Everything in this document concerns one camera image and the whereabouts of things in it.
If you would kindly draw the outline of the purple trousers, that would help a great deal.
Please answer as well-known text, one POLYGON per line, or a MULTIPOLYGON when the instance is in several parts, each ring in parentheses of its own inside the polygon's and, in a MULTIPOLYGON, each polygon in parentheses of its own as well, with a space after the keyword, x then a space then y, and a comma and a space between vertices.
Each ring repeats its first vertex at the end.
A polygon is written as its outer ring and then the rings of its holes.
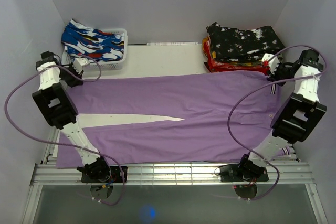
POLYGON ((110 165, 237 162, 281 106, 281 90, 253 71, 101 79, 68 94, 110 165))

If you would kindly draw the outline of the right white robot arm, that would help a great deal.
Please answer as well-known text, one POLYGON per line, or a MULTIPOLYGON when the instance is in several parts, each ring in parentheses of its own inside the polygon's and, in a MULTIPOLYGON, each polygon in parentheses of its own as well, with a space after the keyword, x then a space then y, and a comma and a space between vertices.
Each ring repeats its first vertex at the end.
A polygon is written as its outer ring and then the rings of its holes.
POLYGON ((293 79, 295 87, 273 118, 271 132, 242 157, 237 167, 238 177, 242 180, 263 174, 267 162, 288 144, 305 141, 327 111, 318 98, 319 75, 324 66, 316 51, 304 50, 293 63, 283 63, 271 54, 264 54, 261 62, 268 67, 270 81, 293 79))

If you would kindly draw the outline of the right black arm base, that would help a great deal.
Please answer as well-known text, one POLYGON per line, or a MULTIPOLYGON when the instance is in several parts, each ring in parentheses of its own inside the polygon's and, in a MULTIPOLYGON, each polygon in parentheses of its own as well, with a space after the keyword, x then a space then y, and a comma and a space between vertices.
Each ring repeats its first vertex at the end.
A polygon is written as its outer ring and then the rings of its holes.
POLYGON ((215 175, 219 176, 221 182, 267 182, 269 177, 264 170, 260 175, 239 168, 238 164, 221 165, 215 169, 215 175))

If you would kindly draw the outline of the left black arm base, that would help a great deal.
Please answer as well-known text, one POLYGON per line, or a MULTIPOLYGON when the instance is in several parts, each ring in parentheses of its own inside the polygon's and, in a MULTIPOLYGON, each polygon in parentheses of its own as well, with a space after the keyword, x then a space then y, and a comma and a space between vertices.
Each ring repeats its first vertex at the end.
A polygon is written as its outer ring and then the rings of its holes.
POLYGON ((124 181, 127 181, 127 166, 121 166, 122 171, 120 171, 118 166, 110 166, 110 170, 104 173, 102 177, 90 177, 86 174, 81 175, 80 181, 82 183, 108 183, 113 181, 114 183, 122 183, 122 175, 124 176, 124 181))

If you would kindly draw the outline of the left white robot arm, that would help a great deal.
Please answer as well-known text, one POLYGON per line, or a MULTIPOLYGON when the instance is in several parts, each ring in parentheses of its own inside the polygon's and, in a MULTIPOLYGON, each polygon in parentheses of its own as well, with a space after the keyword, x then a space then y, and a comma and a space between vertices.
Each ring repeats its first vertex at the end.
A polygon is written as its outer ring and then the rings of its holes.
POLYGON ((66 72, 59 68, 61 62, 54 53, 43 52, 41 60, 36 62, 40 86, 32 97, 47 123, 59 129, 71 144, 78 146, 82 165, 77 170, 90 179, 105 182, 111 178, 111 168, 80 127, 78 110, 61 84, 63 80, 70 87, 82 85, 83 68, 89 63, 87 58, 76 58, 66 72))

